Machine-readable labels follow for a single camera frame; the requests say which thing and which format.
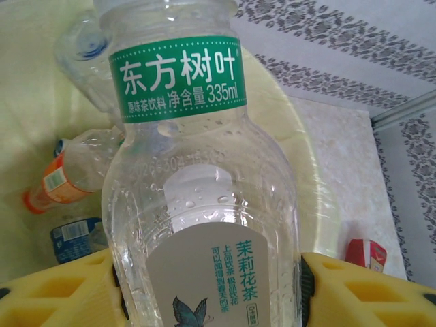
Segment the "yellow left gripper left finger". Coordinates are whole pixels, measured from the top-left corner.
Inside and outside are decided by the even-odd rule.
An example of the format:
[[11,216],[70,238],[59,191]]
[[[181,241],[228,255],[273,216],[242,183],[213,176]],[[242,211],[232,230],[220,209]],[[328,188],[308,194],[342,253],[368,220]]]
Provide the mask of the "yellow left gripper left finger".
[[0,327],[125,327],[109,250],[0,284]]

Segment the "dark blue label bottle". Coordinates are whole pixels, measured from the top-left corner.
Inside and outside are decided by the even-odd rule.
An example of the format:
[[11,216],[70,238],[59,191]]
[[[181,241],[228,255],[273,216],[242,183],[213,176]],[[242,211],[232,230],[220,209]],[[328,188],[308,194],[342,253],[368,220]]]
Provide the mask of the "dark blue label bottle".
[[64,264],[102,251],[108,247],[102,220],[88,217],[50,231],[54,256]]

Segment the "orange label clear bottle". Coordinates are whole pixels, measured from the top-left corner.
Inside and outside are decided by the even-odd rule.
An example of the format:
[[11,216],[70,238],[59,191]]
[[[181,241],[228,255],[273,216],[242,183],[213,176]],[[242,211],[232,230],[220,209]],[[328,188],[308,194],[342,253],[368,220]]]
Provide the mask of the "orange label clear bottle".
[[116,126],[92,129],[72,140],[59,140],[56,155],[44,170],[41,181],[22,195],[27,209],[35,214],[45,213],[101,190],[123,141],[124,133]]

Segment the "aluminium frame post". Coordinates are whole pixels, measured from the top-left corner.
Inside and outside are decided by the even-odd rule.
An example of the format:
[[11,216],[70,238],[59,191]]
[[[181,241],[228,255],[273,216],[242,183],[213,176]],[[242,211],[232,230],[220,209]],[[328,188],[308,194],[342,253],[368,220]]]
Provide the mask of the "aluminium frame post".
[[373,131],[380,131],[433,109],[436,109],[436,90],[372,117],[371,127]]

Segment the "red and yellow carton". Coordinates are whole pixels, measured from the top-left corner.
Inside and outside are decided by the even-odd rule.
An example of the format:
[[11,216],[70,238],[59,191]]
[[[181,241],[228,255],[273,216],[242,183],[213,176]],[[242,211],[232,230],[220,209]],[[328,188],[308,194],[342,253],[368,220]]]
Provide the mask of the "red and yellow carton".
[[378,273],[384,271],[387,251],[374,240],[351,239],[345,252],[345,261]]

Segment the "green label tea bottle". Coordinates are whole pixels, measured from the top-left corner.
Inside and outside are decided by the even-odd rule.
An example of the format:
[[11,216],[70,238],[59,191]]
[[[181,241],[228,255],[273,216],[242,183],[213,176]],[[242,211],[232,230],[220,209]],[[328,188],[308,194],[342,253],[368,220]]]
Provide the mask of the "green label tea bottle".
[[93,0],[126,137],[102,218],[131,327],[302,327],[292,171],[247,114],[235,0]]

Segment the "clear bottle blue cap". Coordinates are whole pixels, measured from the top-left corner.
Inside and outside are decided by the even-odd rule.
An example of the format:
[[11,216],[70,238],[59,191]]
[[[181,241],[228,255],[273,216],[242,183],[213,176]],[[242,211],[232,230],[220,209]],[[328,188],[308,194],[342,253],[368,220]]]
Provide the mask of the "clear bottle blue cap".
[[99,111],[116,114],[118,102],[108,61],[111,41],[96,13],[85,10],[55,42],[54,57],[59,69]]

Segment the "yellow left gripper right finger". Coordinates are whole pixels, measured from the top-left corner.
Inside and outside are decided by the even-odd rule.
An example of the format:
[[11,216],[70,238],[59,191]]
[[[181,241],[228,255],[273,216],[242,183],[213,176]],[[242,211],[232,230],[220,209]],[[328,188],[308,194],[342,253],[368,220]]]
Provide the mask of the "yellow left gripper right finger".
[[302,327],[436,327],[436,290],[318,253],[302,255]]

